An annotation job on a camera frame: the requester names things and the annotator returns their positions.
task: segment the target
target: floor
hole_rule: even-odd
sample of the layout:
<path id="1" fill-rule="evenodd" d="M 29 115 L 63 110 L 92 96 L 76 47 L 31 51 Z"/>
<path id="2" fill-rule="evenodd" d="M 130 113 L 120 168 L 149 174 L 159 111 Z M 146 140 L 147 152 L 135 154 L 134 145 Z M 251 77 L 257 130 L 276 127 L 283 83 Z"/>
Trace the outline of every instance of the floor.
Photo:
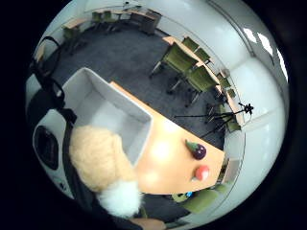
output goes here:
<path id="1" fill-rule="evenodd" d="M 191 97 L 191 92 L 188 91 L 189 85 L 186 82 L 173 95 L 166 93 L 176 82 L 177 73 L 174 70 L 166 67 L 149 79 L 149 74 L 168 47 L 161 36 L 143 34 L 134 25 L 123 24 L 120 32 L 110 34 L 105 34 L 103 28 L 96 32 L 87 30 L 82 39 L 86 41 L 86 45 L 77 48 L 73 56 L 61 52 L 59 65 L 54 73 L 54 79 L 60 84 L 64 84 L 81 67 L 88 67 L 106 81 L 117 82 L 138 99 L 197 136 L 202 136 L 216 126 L 215 122 L 206 125 L 203 118 L 174 118 L 176 115 L 205 114 L 208 103 L 217 103 L 214 89 L 202 93 L 187 108 L 185 104 Z M 222 150 L 224 133 L 213 133 L 203 140 Z M 144 203 L 149 218 L 165 222 L 189 214 L 163 195 L 145 195 Z"/>

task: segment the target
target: orange tabletop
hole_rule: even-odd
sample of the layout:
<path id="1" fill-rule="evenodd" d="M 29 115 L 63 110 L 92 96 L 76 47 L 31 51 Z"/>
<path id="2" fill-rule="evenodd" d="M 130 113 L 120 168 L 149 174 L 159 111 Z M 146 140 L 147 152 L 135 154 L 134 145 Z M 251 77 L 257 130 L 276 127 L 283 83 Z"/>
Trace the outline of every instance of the orange tabletop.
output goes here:
<path id="1" fill-rule="evenodd" d="M 173 36 L 164 36 L 163 40 L 165 40 L 166 42 L 168 42 L 170 45 L 172 45 L 174 42 L 181 48 L 181 50 L 184 51 L 184 53 L 186 53 L 188 56 L 196 59 L 198 61 L 197 66 L 204 66 L 205 69 L 208 71 L 208 73 L 210 74 L 211 78 L 219 83 L 218 78 L 215 76 L 215 74 L 211 71 L 210 68 L 208 68 L 208 66 L 206 64 L 204 64 L 204 62 L 193 52 L 191 51 L 188 47 L 186 47 L 181 41 L 179 41 L 178 39 L 176 39 Z M 217 85 L 216 88 L 218 89 L 218 91 L 221 93 L 222 92 L 222 88 L 220 85 Z M 232 112 L 237 112 L 239 110 L 241 110 L 241 108 L 239 107 L 239 105 L 237 105 L 234 100 L 229 96 L 229 94 L 227 92 L 225 92 L 226 97 L 227 97 L 227 101 L 229 104 L 230 109 L 232 110 Z M 236 119 L 237 122 L 239 123 L 239 125 L 242 125 L 244 123 L 243 120 L 243 115 L 241 113 L 236 114 Z"/>
<path id="2" fill-rule="evenodd" d="M 135 166 L 141 192 L 154 195 L 183 194 L 216 184 L 224 161 L 222 150 L 168 120 L 115 82 L 111 85 L 153 116 L 148 142 Z M 205 146 L 206 155 L 202 160 L 194 159 L 185 146 L 185 139 Z M 191 180 L 200 165 L 209 167 L 209 176 L 204 181 Z"/>
<path id="3" fill-rule="evenodd" d="M 85 21 L 87 21 L 86 18 L 76 18 L 76 19 L 72 19 L 69 22 L 64 24 L 64 27 L 68 28 L 68 29 L 72 29 L 74 27 L 80 26 L 82 23 L 84 23 Z"/>
<path id="4" fill-rule="evenodd" d="M 138 14 L 138 15 L 141 15 L 141 16 L 145 16 L 145 17 L 148 17 L 152 20 L 155 20 L 155 17 L 154 16 L 150 16 L 150 15 L 147 15 L 145 12 L 142 12 L 142 11 L 128 11 L 129 13 L 134 13 L 134 14 Z"/>

